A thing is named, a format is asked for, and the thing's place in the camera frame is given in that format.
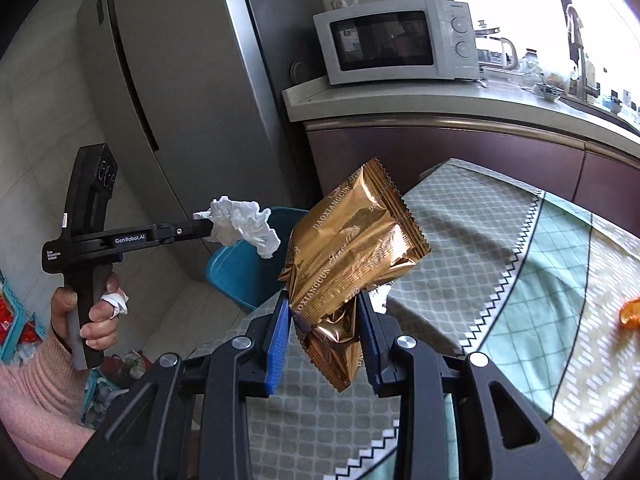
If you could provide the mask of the pink sleeve left forearm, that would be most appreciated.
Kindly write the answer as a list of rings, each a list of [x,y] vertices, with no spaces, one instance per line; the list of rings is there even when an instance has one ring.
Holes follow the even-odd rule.
[[[26,462],[55,478],[93,436],[80,423],[86,382],[55,332],[26,365],[1,365],[1,422]]]

